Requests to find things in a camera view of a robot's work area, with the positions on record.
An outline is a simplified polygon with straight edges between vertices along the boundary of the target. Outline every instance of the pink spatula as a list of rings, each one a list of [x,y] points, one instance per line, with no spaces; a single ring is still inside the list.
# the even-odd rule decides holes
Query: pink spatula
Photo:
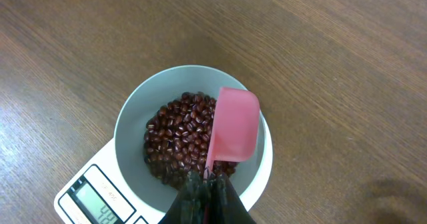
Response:
[[[204,177],[214,161],[242,162],[255,151],[260,103],[250,91],[222,87],[218,97]]]

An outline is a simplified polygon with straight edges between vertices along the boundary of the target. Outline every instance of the wood grain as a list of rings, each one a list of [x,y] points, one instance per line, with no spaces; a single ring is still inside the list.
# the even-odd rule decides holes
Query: wood grain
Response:
[[[0,223],[60,223],[54,196],[127,96],[193,63],[261,101],[274,165],[258,223],[427,223],[427,0],[0,5]]]

